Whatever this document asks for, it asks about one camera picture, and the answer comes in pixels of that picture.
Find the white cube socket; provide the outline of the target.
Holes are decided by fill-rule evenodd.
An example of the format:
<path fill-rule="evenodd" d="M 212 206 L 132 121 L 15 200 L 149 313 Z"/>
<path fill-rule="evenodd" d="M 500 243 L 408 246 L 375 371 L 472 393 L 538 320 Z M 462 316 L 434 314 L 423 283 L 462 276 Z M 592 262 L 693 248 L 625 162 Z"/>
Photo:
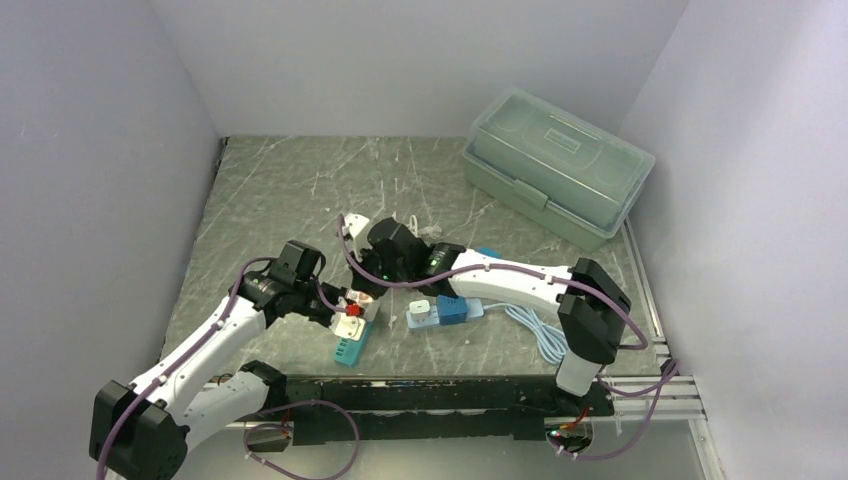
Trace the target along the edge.
<path fill-rule="evenodd" d="M 349 289 L 346 293 L 346 300 L 351 305 L 358 307 L 358 317 L 366 322 L 373 322 L 380 310 L 380 301 L 367 293 Z"/>

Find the small white charger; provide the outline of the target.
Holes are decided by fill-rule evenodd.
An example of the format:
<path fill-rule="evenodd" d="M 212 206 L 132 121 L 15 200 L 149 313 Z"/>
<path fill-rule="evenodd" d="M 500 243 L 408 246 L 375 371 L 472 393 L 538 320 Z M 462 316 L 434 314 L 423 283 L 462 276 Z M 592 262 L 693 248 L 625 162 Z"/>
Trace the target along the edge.
<path fill-rule="evenodd" d="M 408 315 L 412 322 L 426 321 L 431 312 L 431 304 L 427 299 L 415 300 L 408 305 Z"/>

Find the teal power strip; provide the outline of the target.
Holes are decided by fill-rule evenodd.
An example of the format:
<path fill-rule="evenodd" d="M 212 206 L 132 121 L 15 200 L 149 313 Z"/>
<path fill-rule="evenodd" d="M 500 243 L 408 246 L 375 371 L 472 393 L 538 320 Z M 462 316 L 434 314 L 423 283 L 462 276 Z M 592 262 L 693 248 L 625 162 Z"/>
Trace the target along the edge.
<path fill-rule="evenodd" d="M 358 261 L 350 251 L 349 242 L 344 239 L 342 227 L 344 215 L 339 216 L 336 219 L 336 237 L 340 242 L 340 246 L 342 247 L 342 254 L 344 260 L 349 268 L 351 273 L 351 281 L 350 281 L 350 289 L 358 290 L 368 295 L 374 297 L 375 299 L 380 299 L 383 295 L 388 293 L 391 290 L 417 290 L 420 292 L 425 292 L 428 290 L 429 285 L 425 282 L 425 280 L 429 277 L 425 271 L 425 278 L 422 280 L 414 281 L 414 282 L 401 282 L 401 283 L 390 283 L 385 282 L 379 278 L 375 278 L 371 274 L 369 274 L 366 270 L 364 270 L 360 266 L 360 261 Z M 385 217 L 385 218 L 393 218 L 398 223 L 405 225 L 415 236 L 416 233 L 406 224 L 399 222 L 394 217 Z M 371 220 L 371 227 L 376 224 L 377 221 Z M 344 365 L 347 367 L 355 366 L 362 354 L 362 350 L 366 345 L 370 332 L 372 330 L 372 323 L 366 328 L 365 334 L 359 341 L 353 340 L 340 340 L 336 347 L 336 352 L 334 354 L 334 360 L 336 363 L 340 365 Z"/>

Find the blue cube adapter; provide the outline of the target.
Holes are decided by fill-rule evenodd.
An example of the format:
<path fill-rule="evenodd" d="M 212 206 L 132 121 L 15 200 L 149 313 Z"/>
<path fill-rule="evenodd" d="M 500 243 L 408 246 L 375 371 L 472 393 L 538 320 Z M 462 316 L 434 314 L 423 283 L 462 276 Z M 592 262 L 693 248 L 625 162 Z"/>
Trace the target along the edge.
<path fill-rule="evenodd" d="M 436 298 L 437 318 L 440 326 L 465 323 L 468 318 L 468 304 L 464 297 L 440 295 Z"/>

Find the white blue charger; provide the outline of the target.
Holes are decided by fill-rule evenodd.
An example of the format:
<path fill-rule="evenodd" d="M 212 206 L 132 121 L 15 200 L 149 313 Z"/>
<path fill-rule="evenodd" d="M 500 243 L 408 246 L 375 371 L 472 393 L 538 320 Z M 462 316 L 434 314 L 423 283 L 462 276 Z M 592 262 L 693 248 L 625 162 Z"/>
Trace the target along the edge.
<path fill-rule="evenodd" d="M 501 258 L 501 256 L 497 252 L 495 252 L 495 251 L 493 251 L 489 248 L 479 248 L 479 249 L 477 249 L 477 252 L 480 253 L 481 255 L 491 257 L 491 258 L 495 258 L 495 259 Z"/>

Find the light blue power strip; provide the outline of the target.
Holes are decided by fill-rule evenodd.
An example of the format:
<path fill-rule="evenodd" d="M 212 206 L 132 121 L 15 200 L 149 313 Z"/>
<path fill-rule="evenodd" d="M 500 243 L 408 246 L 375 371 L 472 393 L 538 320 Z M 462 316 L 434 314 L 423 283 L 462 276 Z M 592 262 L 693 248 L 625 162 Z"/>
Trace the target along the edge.
<path fill-rule="evenodd" d="M 564 333 L 557 327 L 542 320 L 534 310 L 510 303 L 496 302 L 484 304 L 479 298 L 466 298 L 469 312 L 467 322 L 483 318 L 489 311 L 502 310 L 508 317 L 529 330 L 535 337 L 536 345 L 542 359 L 558 365 L 569 352 L 569 346 Z M 415 323 L 409 319 L 408 307 L 405 311 L 407 326 L 411 330 L 422 330 L 433 327 L 446 327 L 438 324 L 436 299 L 428 300 L 431 312 L 426 321 Z"/>

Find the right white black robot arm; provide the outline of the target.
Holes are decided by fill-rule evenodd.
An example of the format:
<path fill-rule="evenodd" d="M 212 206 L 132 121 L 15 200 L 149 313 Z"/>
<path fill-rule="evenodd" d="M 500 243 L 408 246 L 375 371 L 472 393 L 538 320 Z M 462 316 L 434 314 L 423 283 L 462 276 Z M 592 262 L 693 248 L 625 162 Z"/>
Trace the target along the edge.
<path fill-rule="evenodd" d="M 479 297 L 527 307 L 560 322 L 568 347 L 551 401 L 574 415 L 590 399 L 596 377 L 623 349 L 633 328 L 630 301 L 595 261 L 539 266 L 498 259 L 451 243 L 427 244 L 391 217 L 376 223 L 358 214 L 338 220 L 353 287 L 373 297 L 408 289 L 428 297 Z"/>

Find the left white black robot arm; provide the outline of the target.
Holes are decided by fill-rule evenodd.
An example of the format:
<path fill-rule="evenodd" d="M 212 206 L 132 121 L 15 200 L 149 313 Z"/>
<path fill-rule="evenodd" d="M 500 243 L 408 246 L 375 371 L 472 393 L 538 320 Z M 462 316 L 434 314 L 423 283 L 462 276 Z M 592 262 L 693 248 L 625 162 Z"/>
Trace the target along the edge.
<path fill-rule="evenodd" d="M 127 384 L 111 381 L 94 400 L 89 455 L 98 479 L 171 479 L 189 453 L 226 424 L 256 413 L 279 417 L 286 377 L 261 361 L 223 384 L 206 383 L 275 321 L 297 314 L 329 328 L 346 312 L 348 289 L 319 280 L 317 249 L 291 240 L 276 257 L 243 264 L 201 325 L 170 354 Z"/>

